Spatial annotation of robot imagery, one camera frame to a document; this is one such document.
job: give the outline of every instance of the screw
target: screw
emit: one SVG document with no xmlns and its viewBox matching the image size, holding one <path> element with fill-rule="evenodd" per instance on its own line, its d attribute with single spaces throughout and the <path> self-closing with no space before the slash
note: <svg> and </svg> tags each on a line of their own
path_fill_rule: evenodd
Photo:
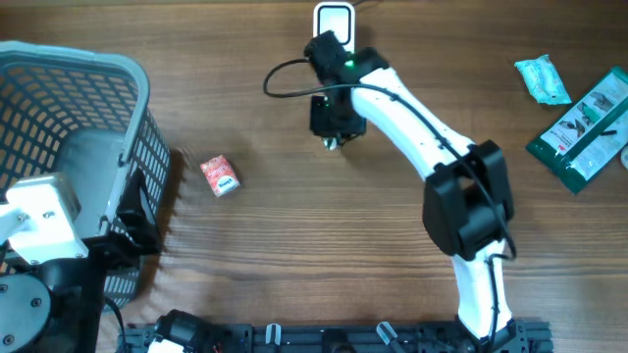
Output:
<svg viewBox="0 0 628 353">
<path fill-rule="evenodd" d="M 12 334 L 7 334 L 4 336 L 4 339 L 2 339 L 2 343 L 4 343 L 4 345 L 12 345 L 15 340 L 16 338 L 13 337 Z"/>
</svg>

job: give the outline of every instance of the green and white package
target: green and white package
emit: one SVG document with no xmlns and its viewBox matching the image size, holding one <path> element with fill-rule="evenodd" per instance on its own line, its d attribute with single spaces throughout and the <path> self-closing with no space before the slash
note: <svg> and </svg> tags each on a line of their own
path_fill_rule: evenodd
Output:
<svg viewBox="0 0 628 353">
<path fill-rule="evenodd" d="M 526 149 L 573 193 L 628 143 L 628 75 L 613 68 Z"/>
</svg>

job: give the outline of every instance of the wooden tabletop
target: wooden tabletop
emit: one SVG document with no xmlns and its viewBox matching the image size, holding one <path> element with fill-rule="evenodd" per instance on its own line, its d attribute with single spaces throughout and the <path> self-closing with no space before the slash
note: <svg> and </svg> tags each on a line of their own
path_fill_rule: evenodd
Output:
<svg viewBox="0 0 628 353">
<path fill-rule="evenodd" d="M 341 152 L 308 130 L 309 98 L 271 99 L 264 75 L 301 56 L 314 2 L 0 10 L 0 39 L 115 52 L 151 80 L 173 165 L 147 261 L 123 315 L 180 309 L 215 323 L 451 320 L 449 258 L 423 229 L 423 186 L 375 127 Z M 628 64 L 628 3 L 405 1 L 357 9 L 375 46 L 441 120 L 503 148 L 520 259 L 505 268 L 515 317 L 551 323 L 557 352 L 628 348 L 628 171 L 613 159 L 577 196 L 524 150 L 565 107 L 529 95 L 516 61 L 549 53 L 572 99 Z M 317 84 L 306 66 L 275 89 Z M 224 154 L 243 186 L 212 194 L 199 164 Z M 99 348 L 117 323 L 103 317 Z"/>
</svg>

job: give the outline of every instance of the red and white packet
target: red and white packet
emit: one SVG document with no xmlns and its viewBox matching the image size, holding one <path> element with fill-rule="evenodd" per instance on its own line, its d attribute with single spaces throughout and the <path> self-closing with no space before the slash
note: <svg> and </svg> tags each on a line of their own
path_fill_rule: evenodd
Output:
<svg viewBox="0 0 628 353">
<path fill-rule="evenodd" d="M 201 164 L 200 170 L 205 174 L 207 182 L 218 197 L 239 186 L 234 169 L 223 155 Z"/>
</svg>

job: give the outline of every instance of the basket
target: basket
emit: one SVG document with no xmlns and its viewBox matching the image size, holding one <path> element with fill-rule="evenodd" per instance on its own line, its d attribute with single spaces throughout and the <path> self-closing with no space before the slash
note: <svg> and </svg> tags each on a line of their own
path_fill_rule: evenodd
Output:
<svg viewBox="0 0 628 353">
<path fill-rule="evenodd" d="M 142 171 L 153 217 L 170 168 L 148 96 L 146 73 L 127 57 L 0 42 L 0 202 L 21 177 L 62 172 L 81 205 L 83 241 L 106 230 L 129 236 L 118 207 L 131 176 Z M 5 264 L 0 276 L 10 271 Z M 138 278 L 138 269 L 110 273 L 105 295 L 127 304 Z"/>
</svg>

